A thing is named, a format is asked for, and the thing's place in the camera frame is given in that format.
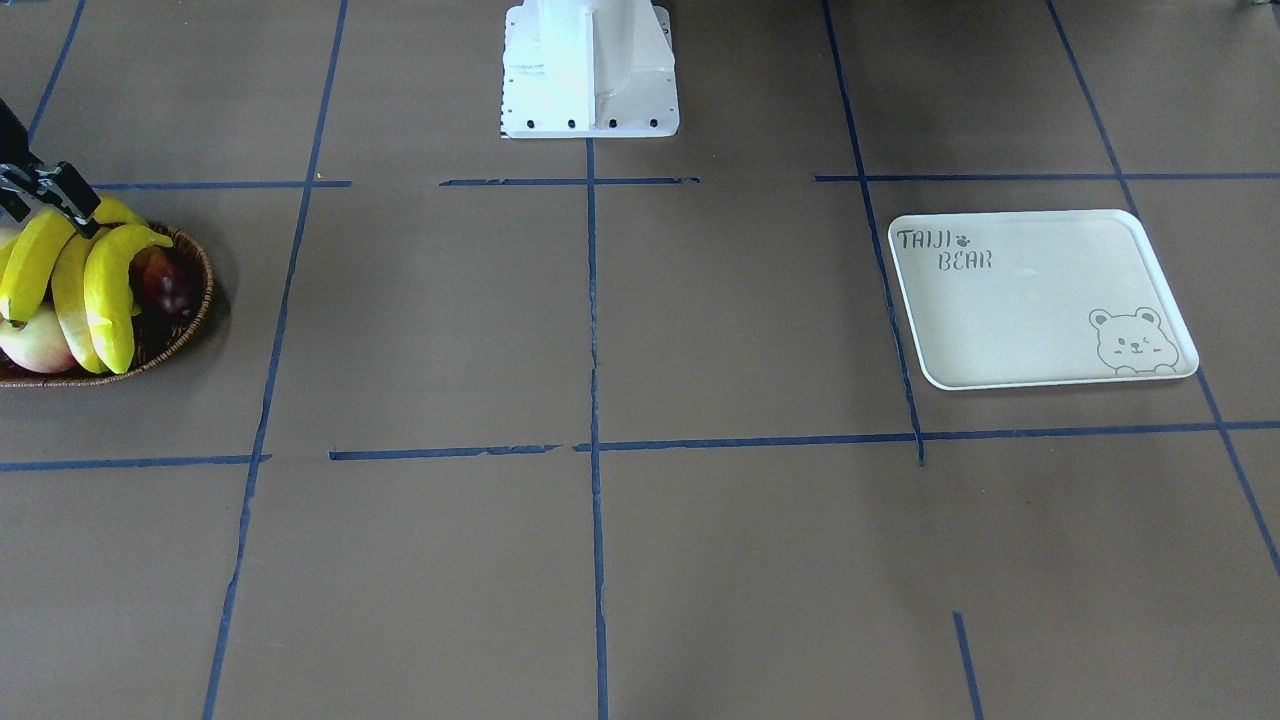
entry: bunch of bananas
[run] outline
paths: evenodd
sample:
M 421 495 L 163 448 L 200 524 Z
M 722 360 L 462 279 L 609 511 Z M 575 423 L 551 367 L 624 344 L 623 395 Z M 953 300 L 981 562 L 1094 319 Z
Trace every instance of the bunch of bananas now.
M 173 240 L 110 196 L 101 197 L 93 219 L 111 227 L 87 240 L 46 208 L 0 247 L 0 318 L 13 325 L 31 320 L 51 291 L 76 361 L 90 373 L 120 374 L 134 351 L 129 261 L 154 245 L 173 247 Z

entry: wicker basket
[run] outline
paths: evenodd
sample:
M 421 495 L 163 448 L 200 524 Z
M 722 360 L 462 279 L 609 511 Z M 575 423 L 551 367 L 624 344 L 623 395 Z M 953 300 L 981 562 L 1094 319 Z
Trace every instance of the wicker basket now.
M 24 368 L 14 365 L 4 352 L 0 352 L 0 387 L 60 387 L 60 386 L 99 386 L 132 378 L 138 373 L 145 373 L 164 363 L 174 352 L 187 345 L 196 331 L 200 329 L 209 306 L 214 300 L 214 269 L 209 264 L 205 250 L 196 243 L 187 233 L 178 228 L 151 223 L 151 229 L 173 238 L 173 250 L 177 251 L 174 260 L 193 277 L 200 277 L 204 282 L 200 309 L 191 319 L 157 322 L 151 314 L 143 313 L 133 319 L 133 364 L 128 373 L 115 375 L 108 370 L 105 374 L 95 375 L 88 370 L 76 366 L 65 373 L 46 375 L 32 373 Z

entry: bear ear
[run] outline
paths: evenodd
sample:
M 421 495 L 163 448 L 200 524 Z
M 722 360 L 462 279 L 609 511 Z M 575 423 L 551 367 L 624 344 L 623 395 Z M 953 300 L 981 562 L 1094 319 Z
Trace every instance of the bear ear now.
M 1148 323 L 1156 325 L 1157 328 L 1160 327 L 1160 314 L 1152 310 L 1151 307 L 1138 307 L 1138 310 L 1134 311 L 1134 315 L 1142 318 L 1143 320 L 1147 320 Z

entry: tray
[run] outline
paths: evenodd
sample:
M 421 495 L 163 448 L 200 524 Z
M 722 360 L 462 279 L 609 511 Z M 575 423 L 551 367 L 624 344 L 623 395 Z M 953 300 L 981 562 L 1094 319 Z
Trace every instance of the tray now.
M 119 375 L 110 372 L 95 375 L 79 366 L 56 375 L 32 373 L 14 365 L 4 352 L 0 352 L 0 387 L 67 387 L 114 383 L 155 368 L 169 357 L 173 357 L 175 352 L 191 341 L 192 336 L 196 334 L 196 331 L 205 322 L 209 306 L 214 300 L 214 269 L 209 264 L 209 256 L 205 255 L 205 250 L 189 234 L 164 223 L 150 224 L 155 232 L 173 238 L 173 249 L 178 252 L 179 261 L 184 263 L 184 269 L 202 279 L 204 292 L 200 300 L 200 309 L 196 314 L 191 319 L 164 324 L 142 322 L 142 316 L 134 318 L 133 334 L 136 345 L 133 350 L 133 368 L 128 373 Z
M 904 215 L 887 241 L 920 366 L 942 389 L 1175 379 L 1199 368 L 1129 213 Z

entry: bear drawing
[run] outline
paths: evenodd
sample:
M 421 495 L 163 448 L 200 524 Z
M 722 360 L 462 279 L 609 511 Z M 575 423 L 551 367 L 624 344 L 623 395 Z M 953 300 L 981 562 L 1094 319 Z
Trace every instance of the bear drawing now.
M 1153 375 L 1158 368 L 1172 370 L 1178 364 L 1178 346 L 1151 307 L 1138 307 L 1133 315 L 1093 310 L 1089 323 L 1098 331 L 1098 357 L 1116 375 Z

